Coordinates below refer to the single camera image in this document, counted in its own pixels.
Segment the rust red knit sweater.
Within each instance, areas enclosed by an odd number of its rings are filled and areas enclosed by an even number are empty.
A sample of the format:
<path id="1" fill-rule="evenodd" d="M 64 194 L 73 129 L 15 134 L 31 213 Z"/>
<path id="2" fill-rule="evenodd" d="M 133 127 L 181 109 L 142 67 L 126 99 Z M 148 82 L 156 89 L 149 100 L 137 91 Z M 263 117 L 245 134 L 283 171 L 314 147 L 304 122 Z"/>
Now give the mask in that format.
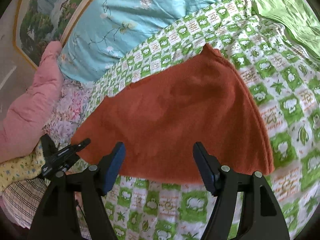
<path id="1" fill-rule="evenodd" d="M 123 176 L 159 183 L 199 184 L 193 145 L 234 171 L 274 171 L 270 140 L 257 104 L 221 52 L 206 44 L 199 55 L 143 78 L 100 105 L 71 142 L 97 164 L 117 142 L 126 148 Z"/>

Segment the yellow floral cloth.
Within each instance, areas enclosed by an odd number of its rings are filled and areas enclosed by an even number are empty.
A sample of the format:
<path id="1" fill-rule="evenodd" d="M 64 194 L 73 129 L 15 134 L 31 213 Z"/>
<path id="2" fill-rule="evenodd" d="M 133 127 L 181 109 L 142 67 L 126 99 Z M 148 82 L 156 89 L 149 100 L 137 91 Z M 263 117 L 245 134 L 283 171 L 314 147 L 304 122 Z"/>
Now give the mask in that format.
<path id="1" fill-rule="evenodd" d="M 1 193 L 14 182 L 37 177 L 41 173 L 41 167 L 44 164 L 45 159 L 40 141 L 28 156 L 1 163 Z"/>

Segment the pastel floral bed sheet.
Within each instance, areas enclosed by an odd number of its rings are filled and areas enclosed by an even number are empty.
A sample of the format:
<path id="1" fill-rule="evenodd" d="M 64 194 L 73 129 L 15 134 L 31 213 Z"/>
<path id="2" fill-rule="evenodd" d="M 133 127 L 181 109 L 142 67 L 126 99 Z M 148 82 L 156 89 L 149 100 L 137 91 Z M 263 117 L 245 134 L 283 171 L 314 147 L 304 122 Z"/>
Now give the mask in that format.
<path id="1" fill-rule="evenodd" d="M 87 103 L 92 95 L 93 82 L 80 83 L 65 79 L 61 89 L 61 98 L 43 130 L 57 147 L 69 144 L 71 137 L 80 126 Z"/>

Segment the plaid checked cloth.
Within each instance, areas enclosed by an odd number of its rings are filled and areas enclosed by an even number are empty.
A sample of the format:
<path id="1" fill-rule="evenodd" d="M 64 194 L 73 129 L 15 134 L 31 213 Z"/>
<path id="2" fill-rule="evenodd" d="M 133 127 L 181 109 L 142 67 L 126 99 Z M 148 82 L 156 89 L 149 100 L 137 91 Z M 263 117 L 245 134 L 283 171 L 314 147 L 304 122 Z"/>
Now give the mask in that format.
<path id="1" fill-rule="evenodd" d="M 46 189 L 44 180 L 34 178 L 13 182 L 2 192 L 4 208 L 15 224 L 30 229 Z"/>

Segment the framed landscape painting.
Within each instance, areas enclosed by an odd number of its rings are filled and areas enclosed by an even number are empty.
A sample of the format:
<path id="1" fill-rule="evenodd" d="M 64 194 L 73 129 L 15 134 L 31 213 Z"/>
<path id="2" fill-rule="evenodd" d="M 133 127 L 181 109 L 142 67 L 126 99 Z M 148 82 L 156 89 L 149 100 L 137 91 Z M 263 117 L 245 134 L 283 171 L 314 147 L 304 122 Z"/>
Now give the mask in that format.
<path id="1" fill-rule="evenodd" d="M 92 0 L 18 0 L 13 45 L 37 68 L 47 44 L 65 44 L 80 15 Z"/>

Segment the light blue floral duvet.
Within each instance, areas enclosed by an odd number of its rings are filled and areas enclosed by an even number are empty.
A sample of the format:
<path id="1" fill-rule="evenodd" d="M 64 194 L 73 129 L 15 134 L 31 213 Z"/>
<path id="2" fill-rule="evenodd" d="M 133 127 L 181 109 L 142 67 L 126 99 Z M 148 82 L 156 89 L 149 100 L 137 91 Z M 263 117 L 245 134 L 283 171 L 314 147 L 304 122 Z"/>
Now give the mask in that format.
<path id="1" fill-rule="evenodd" d="M 91 0 L 59 56 L 63 75 L 96 81 L 132 48 L 183 16 L 221 0 Z"/>

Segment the green white patterned quilt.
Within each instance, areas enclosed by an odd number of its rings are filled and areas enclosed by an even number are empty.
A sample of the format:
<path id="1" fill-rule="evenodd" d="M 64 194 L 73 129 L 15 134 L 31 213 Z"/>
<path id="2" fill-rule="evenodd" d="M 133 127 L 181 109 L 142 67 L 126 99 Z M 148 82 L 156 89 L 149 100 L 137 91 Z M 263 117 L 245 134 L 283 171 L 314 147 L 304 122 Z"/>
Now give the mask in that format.
<path id="1" fill-rule="evenodd" d="M 319 204 L 319 22 L 303 0 L 224 0 L 184 16 L 95 83 L 86 115 L 205 43 L 234 64 L 259 107 L 275 166 L 267 181 L 295 239 Z M 199 239 L 215 199 L 202 186 L 119 176 L 103 203 L 119 239 Z"/>

